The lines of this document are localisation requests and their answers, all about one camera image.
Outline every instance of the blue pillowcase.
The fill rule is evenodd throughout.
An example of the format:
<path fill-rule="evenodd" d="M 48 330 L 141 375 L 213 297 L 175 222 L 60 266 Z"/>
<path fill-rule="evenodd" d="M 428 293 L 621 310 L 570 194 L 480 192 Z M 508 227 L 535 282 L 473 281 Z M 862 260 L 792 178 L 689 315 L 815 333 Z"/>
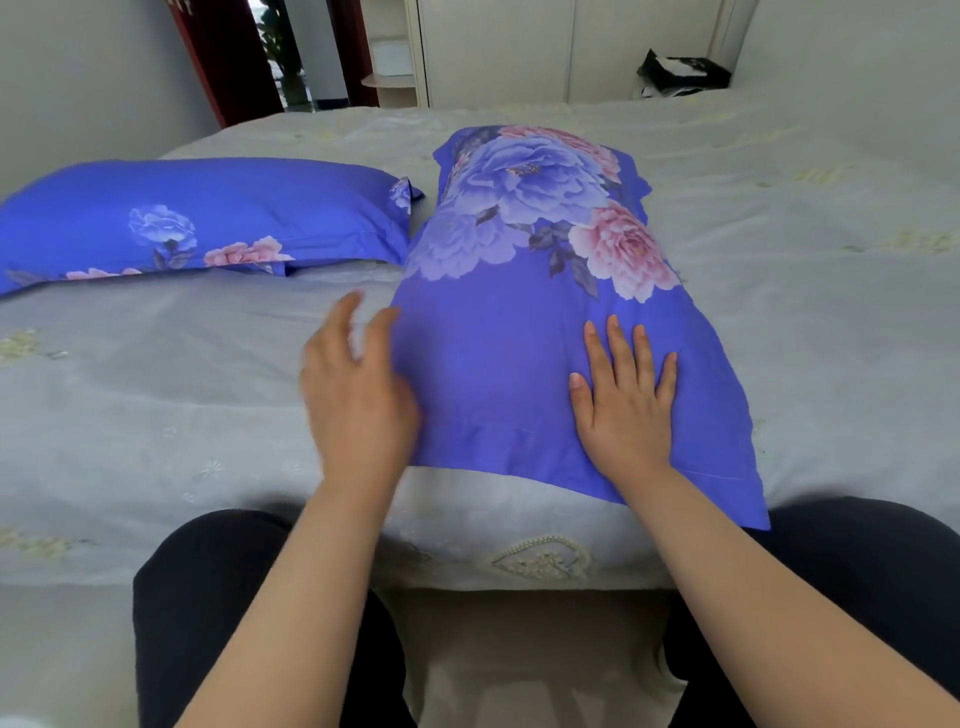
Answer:
<path fill-rule="evenodd" d="M 402 264 L 421 196 L 378 169 L 308 159 L 79 164 L 0 206 L 0 295 L 183 268 L 284 275 L 350 259 Z"/>
<path fill-rule="evenodd" d="M 605 332 L 615 313 L 646 326 L 658 376 L 679 353 L 673 465 L 737 523 L 768 528 L 746 396 L 646 227 L 633 160 L 519 126 L 461 130 L 434 156 L 443 192 L 395 296 L 395 365 L 424 411 L 414 464 L 622 502 L 568 394 L 571 372 L 589 375 L 584 321 Z"/>

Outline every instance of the white wall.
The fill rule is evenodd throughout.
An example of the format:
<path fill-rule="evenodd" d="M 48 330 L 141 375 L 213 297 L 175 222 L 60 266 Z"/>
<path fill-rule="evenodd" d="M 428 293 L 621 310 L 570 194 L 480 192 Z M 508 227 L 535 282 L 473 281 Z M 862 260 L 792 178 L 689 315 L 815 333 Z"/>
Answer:
<path fill-rule="evenodd" d="M 218 129 L 165 0 L 0 5 L 0 199 L 68 164 L 158 157 Z"/>
<path fill-rule="evenodd" d="M 723 0 L 709 57 L 733 72 L 758 0 Z"/>
<path fill-rule="evenodd" d="M 396 2 L 403 7 L 401 0 Z M 286 0 L 286 5 L 311 95 L 346 99 L 347 85 L 326 0 Z"/>
<path fill-rule="evenodd" d="M 733 85 L 960 186 L 960 2 L 760 0 Z"/>

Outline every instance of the right hand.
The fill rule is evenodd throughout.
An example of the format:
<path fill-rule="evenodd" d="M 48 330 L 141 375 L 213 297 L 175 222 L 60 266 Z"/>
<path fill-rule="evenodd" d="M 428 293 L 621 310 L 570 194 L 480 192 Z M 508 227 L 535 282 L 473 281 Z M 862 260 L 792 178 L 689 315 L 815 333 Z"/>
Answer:
<path fill-rule="evenodd" d="M 577 433 L 597 470 L 623 493 L 631 484 L 658 478 L 670 466 L 670 414 L 677 390 L 677 355 L 663 363 L 657 385 L 650 341 L 634 329 L 634 352 L 615 316 L 607 320 L 613 364 L 592 322 L 584 340 L 593 392 L 582 375 L 570 375 L 570 401 Z"/>

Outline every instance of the black pants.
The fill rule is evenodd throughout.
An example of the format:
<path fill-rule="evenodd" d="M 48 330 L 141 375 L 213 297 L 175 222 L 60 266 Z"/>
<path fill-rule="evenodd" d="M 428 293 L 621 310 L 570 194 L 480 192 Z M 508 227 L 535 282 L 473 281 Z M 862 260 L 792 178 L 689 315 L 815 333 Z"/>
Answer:
<path fill-rule="evenodd" d="M 904 506 L 839 498 L 774 511 L 752 532 L 801 578 L 960 699 L 960 536 Z M 133 582 L 142 728 L 171 728 L 250 606 L 290 531 L 278 518 L 220 511 L 173 533 Z M 678 599 L 664 636 L 689 680 L 673 728 L 754 725 Z M 342 726 L 415 723 L 403 651 L 369 594 Z"/>
<path fill-rule="evenodd" d="M 835 498 L 771 512 L 764 548 L 960 699 L 960 535 L 912 508 Z M 688 680 L 671 728 L 754 723 L 678 599 L 663 638 Z"/>
<path fill-rule="evenodd" d="M 173 728 L 253 601 L 290 533 L 258 511 L 218 511 L 182 526 L 133 580 L 141 728 Z M 340 725 L 412 728 L 394 624 L 370 592 Z"/>

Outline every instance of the wooden shelf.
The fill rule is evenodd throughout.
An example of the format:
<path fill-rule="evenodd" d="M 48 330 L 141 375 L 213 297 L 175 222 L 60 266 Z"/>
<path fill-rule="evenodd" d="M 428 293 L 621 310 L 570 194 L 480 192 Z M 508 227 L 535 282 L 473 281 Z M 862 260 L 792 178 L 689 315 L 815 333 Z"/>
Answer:
<path fill-rule="evenodd" d="M 371 73 L 370 76 L 360 82 L 370 88 L 416 88 L 417 81 L 413 76 L 377 76 Z"/>

